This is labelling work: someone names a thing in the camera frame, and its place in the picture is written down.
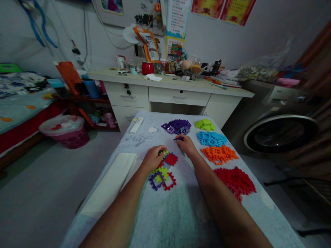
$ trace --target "orange block pile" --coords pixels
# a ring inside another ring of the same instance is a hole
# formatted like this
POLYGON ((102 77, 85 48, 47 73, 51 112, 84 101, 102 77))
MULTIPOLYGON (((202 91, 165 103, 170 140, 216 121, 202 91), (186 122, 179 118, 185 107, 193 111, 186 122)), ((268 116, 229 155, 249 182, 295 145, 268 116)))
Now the orange block pile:
POLYGON ((222 165, 229 160, 239 159, 235 151, 227 146, 212 146, 205 149, 201 149, 201 151, 208 158, 208 160, 212 161, 215 165, 222 165))

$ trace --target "pink trash can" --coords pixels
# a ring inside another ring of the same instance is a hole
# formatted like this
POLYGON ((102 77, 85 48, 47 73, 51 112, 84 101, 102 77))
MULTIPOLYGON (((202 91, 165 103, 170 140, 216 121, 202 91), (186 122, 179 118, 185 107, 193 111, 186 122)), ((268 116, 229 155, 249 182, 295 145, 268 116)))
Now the pink trash can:
POLYGON ((77 149, 90 141, 84 119, 76 115, 61 115, 43 122, 39 130, 68 149, 77 149))

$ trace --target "white desk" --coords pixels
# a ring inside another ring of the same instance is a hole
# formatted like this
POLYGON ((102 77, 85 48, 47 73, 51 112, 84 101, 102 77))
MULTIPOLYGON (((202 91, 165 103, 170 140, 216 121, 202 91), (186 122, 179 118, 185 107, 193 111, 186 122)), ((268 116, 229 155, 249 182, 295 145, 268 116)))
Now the white desk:
POLYGON ((213 118, 222 128, 240 100, 254 96, 239 88, 223 90, 204 79, 185 82, 161 75, 162 80, 155 82, 143 79, 142 74, 116 74, 118 71, 109 69, 88 73, 91 79, 103 81, 122 134, 138 111, 201 114, 213 118), (124 84, 128 84, 131 95, 124 84))

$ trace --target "drawer handle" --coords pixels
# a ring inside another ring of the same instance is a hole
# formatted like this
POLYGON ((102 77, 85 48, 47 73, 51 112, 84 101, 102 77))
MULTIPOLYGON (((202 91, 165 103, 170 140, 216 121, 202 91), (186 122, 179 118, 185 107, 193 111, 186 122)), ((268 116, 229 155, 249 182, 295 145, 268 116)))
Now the drawer handle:
POLYGON ((180 97, 180 96, 173 96, 175 99, 178 98, 178 99, 187 99, 187 96, 186 97, 180 97))
POLYGON ((129 98, 132 98, 132 99, 134 99, 134 98, 136 98, 136 96, 127 96, 127 95, 121 95, 121 97, 129 97, 129 98))

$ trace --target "wall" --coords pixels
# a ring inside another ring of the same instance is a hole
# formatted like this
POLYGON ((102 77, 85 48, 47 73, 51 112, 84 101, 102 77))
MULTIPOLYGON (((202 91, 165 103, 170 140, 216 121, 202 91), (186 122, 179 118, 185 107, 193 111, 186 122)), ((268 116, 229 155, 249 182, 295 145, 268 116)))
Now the wall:
MULTIPOLYGON (((0 27, 0 58, 18 63, 24 70, 59 76, 53 61, 74 61, 70 39, 76 42, 85 56, 83 6, 77 1, 38 2, 49 17, 48 34, 60 45, 60 49, 43 48, 35 39, 28 17, 19 3, 5 0, 0 3, 0 20, 1 23, 11 23, 11 26, 0 27)), ((232 69, 258 56, 278 52, 289 34, 294 37, 287 59, 287 64, 291 64, 326 25, 330 12, 331 3, 328 0, 257 0, 245 27, 190 14, 185 48, 189 54, 196 54, 203 61, 221 58, 222 65, 232 69)), ((118 54, 132 58, 133 47, 120 36, 121 28, 106 27, 113 33, 109 33, 110 42, 92 4, 86 5, 86 15, 88 69, 115 66, 114 57, 118 54)), ((36 19, 40 27, 39 17, 36 16, 36 19)))

